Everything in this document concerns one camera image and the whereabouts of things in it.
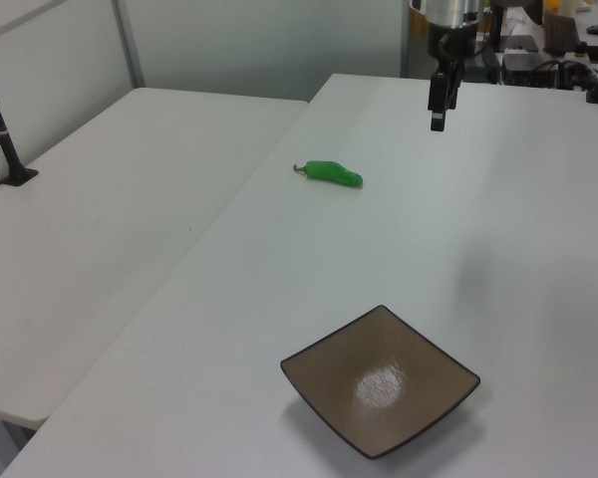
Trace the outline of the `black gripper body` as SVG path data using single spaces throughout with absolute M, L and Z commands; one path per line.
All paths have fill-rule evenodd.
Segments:
M 437 61 L 437 72 L 448 74 L 454 67 L 455 58 L 466 59 L 475 51 L 477 25 L 449 28 L 430 24 L 428 53 Z

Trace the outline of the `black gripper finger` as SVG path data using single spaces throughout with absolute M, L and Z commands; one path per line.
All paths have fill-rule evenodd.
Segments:
M 449 79 L 439 72 L 431 76 L 428 110 L 431 112 L 431 130 L 441 132 L 445 130 L 446 114 L 449 99 Z
M 448 109 L 454 110 L 456 108 L 458 89 L 462 80 L 462 62 L 452 63 L 451 70 L 448 74 L 448 79 Z

